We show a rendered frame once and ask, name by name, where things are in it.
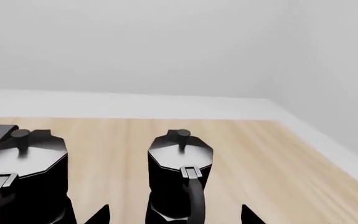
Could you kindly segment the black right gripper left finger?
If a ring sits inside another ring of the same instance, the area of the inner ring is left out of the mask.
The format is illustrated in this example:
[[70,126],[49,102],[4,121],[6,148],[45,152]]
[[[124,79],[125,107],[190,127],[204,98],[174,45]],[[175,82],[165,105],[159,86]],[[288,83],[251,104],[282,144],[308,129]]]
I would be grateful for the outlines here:
[[104,205],[84,224],[110,224],[110,207],[108,204]]

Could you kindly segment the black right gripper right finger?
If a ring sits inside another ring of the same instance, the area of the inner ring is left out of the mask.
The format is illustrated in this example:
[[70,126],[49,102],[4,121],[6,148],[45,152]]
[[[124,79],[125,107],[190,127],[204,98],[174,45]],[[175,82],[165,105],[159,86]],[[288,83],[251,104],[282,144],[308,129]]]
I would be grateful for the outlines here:
[[241,222],[242,224],[265,224],[247,205],[242,205]]

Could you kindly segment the black moka pot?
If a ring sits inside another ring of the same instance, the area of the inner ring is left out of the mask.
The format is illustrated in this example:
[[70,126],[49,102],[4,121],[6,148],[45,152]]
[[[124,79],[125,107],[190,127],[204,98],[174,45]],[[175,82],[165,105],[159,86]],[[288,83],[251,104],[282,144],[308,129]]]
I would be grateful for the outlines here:
[[170,129],[148,149],[145,224],[205,224],[204,189],[214,150],[186,129]]
[[0,224],[77,224],[65,141],[18,128],[0,142]]

